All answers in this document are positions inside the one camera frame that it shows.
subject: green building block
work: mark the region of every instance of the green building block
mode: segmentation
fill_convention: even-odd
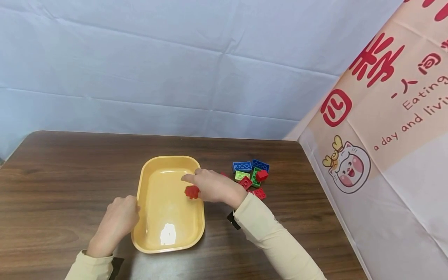
[[[250,180],[252,181],[252,187],[258,189],[261,185],[261,182],[257,181],[257,178],[255,177],[255,175],[257,174],[258,171],[261,171],[261,169],[259,169],[258,167],[254,168],[254,172],[252,172],[252,176],[250,177]]]
[[[235,180],[237,180],[237,181],[241,181],[244,178],[244,176],[247,176],[248,178],[250,178],[249,173],[245,173],[245,172],[241,172],[241,171],[235,172]]]

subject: toy building block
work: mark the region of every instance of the toy building block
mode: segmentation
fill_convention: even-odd
[[[263,188],[259,188],[257,190],[254,190],[253,194],[258,197],[260,200],[263,200],[266,198],[266,194],[264,193]]]
[[[268,176],[268,173],[266,170],[258,171],[255,174],[255,178],[257,178],[258,182],[262,182],[262,181],[266,180],[267,176]]]
[[[247,176],[248,178],[250,177],[249,173],[245,173],[245,172],[241,172],[241,171],[236,171],[235,172],[235,180],[237,181],[241,181],[244,176]]]
[[[262,162],[262,161],[253,159],[252,160],[252,165],[254,167],[258,167],[259,169],[266,170],[266,172],[269,172],[269,165],[264,163],[264,162]]]
[[[244,176],[244,178],[241,179],[239,184],[242,185],[245,190],[247,190],[252,185],[252,181],[249,179],[248,176]]]
[[[233,170],[233,173],[235,173],[236,171],[251,172],[252,171],[252,164],[250,163],[250,161],[234,162],[232,164],[232,170]]]
[[[259,169],[258,167],[254,168],[254,172],[252,173],[252,176],[250,177],[250,180],[252,181],[252,186],[254,188],[259,188],[261,185],[261,182],[258,182],[257,178],[256,178],[256,174],[258,171],[261,171],[261,169]]]
[[[196,199],[199,195],[199,188],[195,185],[187,186],[185,188],[185,195],[190,197],[190,199]]]

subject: white wall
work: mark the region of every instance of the white wall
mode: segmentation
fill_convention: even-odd
[[[0,157],[40,129],[283,138],[402,0],[0,0]]]

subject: red building block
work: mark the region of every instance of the red building block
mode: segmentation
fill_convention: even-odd
[[[268,175],[269,175],[269,174],[267,173],[266,170],[262,170],[262,171],[258,171],[258,172],[255,174],[255,178],[257,179],[258,182],[261,182],[261,181],[266,180],[266,178],[267,178]]]
[[[185,195],[190,197],[190,199],[196,199],[199,195],[199,188],[195,185],[187,186],[185,188]]]
[[[239,184],[242,185],[245,190],[247,190],[252,185],[252,181],[247,176],[244,176]]]
[[[258,197],[260,200],[263,200],[266,198],[266,194],[264,193],[263,188],[254,190],[253,194],[255,194],[255,196]]]

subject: red chinese character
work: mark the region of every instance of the red chinese character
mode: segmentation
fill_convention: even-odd
[[[440,56],[436,53],[430,53],[429,55],[427,55],[422,61],[421,63],[419,63],[417,66],[418,70],[423,74],[426,75],[428,74],[428,72],[425,69],[429,69],[432,66],[435,66],[437,64],[440,63],[442,59],[440,58]]]
[[[429,7],[432,3],[434,3],[435,0],[423,0],[423,4],[422,7],[426,8]],[[434,20],[436,22],[439,22],[443,19],[445,19],[446,17],[448,17],[448,3],[445,4],[445,6],[443,6],[442,9],[440,9],[440,11],[435,15]]]
[[[342,114],[339,117],[336,116],[335,110],[342,111],[343,108],[345,108],[345,110]],[[323,114],[323,120],[327,123],[327,125],[335,127],[347,117],[351,109],[352,100],[350,100],[344,91],[335,89],[330,92],[323,102],[320,112]]]
[[[442,42],[442,45],[440,47],[442,49],[447,49],[448,50],[448,40],[446,40],[445,42]]]
[[[410,85],[415,85],[416,83],[418,83],[418,81],[406,81],[405,79],[401,79],[401,82],[404,84],[405,86],[405,90],[403,91],[403,94],[405,94],[406,92],[408,92],[408,84]],[[395,96],[397,96],[398,93],[394,93],[392,94],[391,98],[394,99]]]
[[[388,80],[392,76],[395,70],[394,67],[392,66],[392,62],[395,61],[395,59],[400,55],[400,53],[405,48],[404,45],[401,46],[393,55],[392,51],[388,51],[378,60],[375,57],[375,55],[382,52],[393,42],[393,37],[389,37],[380,44],[383,38],[384,38],[384,32],[381,33],[376,39],[376,41],[371,45],[371,43],[374,40],[372,39],[370,43],[363,49],[363,51],[358,55],[358,57],[353,61],[353,63],[349,67],[350,70],[356,65],[356,67],[352,71],[352,76],[358,74],[356,79],[360,81],[367,71],[368,64],[373,65],[372,69],[370,69],[369,73],[367,74],[368,79],[372,78],[373,76],[373,78],[368,82],[367,87],[371,87],[379,78],[381,78],[381,76],[382,76],[381,78],[382,82]],[[380,70],[374,76],[376,70],[380,66],[381,66]]]

